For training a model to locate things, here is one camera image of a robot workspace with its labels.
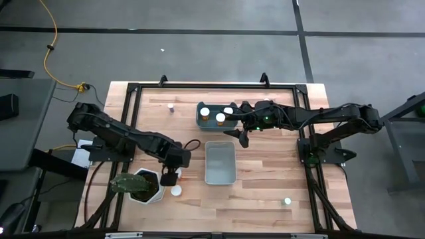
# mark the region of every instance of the gray bin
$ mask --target gray bin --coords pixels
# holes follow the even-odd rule
[[[216,104],[205,104],[204,102],[199,102],[197,106],[197,125],[202,131],[226,131],[232,130],[236,127],[238,122],[225,120],[222,126],[217,125],[215,116],[220,113],[220,109],[226,106],[238,107],[234,102],[228,105],[216,105]],[[200,110],[204,107],[207,107],[210,110],[210,116],[208,120],[203,120]]]
[[[236,152],[231,141],[205,143],[205,182],[231,185],[236,182]]]

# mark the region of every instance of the concrete floor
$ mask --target concrete floor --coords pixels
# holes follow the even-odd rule
[[[298,0],[304,30],[425,32],[421,0]],[[291,0],[46,0],[59,27],[296,31]],[[51,27],[38,1],[13,1],[0,26]],[[51,33],[0,33],[0,68],[43,70]],[[297,36],[59,34],[48,67],[71,84],[97,87],[102,101],[112,80],[306,82]],[[324,83],[331,106],[372,104],[383,116],[425,89],[425,38],[306,37],[313,79]],[[71,100],[73,91],[55,96]],[[93,92],[79,101],[96,102]],[[72,143],[66,118],[74,104],[53,100],[37,147]],[[90,139],[89,133],[78,138]],[[425,237],[425,194],[389,196],[403,179],[385,130],[342,142],[358,153],[347,164],[358,228]]]

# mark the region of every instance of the wooden table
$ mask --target wooden table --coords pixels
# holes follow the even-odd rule
[[[106,99],[105,112],[120,120],[127,82],[111,82]],[[323,84],[308,84],[312,109],[329,107]],[[183,169],[178,181],[183,193],[173,197],[167,188],[164,198],[150,205],[132,202],[124,196],[120,219],[121,231],[179,231],[179,232],[313,232],[313,222],[307,193],[305,171],[298,160],[297,131],[268,129],[250,133],[250,147],[243,149],[238,140],[223,133],[200,131],[195,123],[198,102],[228,104],[248,100],[252,105],[269,98],[279,104],[294,105],[289,90],[241,90],[241,89],[143,89],[137,118],[142,131],[157,131],[183,144],[199,139],[202,144],[192,152],[190,166]],[[175,113],[169,113],[168,103],[175,105]],[[333,128],[331,123],[315,125],[316,132],[324,133]],[[205,183],[205,142],[213,140],[233,141],[236,145],[237,181],[230,186],[212,186]],[[144,167],[160,171],[161,164],[139,149],[129,172]],[[104,163],[94,177],[88,197],[88,216],[105,197],[111,163]],[[90,168],[86,181],[94,170]],[[347,182],[342,170],[334,165],[324,165],[323,174],[327,194],[333,206],[346,222],[356,227]],[[83,198],[80,203],[76,226],[84,223]],[[292,203],[282,206],[281,200],[290,197]],[[322,225],[325,225],[323,208],[318,203]],[[115,202],[111,205],[109,222],[112,221]]]

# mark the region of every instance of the potted plant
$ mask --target potted plant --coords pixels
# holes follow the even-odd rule
[[[128,193],[130,200],[149,204],[164,196],[164,187],[159,184],[159,174],[149,169],[139,169],[135,174],[121,173],[111,181],[116,193]]]

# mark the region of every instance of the green leaf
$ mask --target green leaf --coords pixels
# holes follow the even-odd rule
[[[121,173],[111,180],[111,189],[116,193],[148,191],[150,182],[140,175]]]

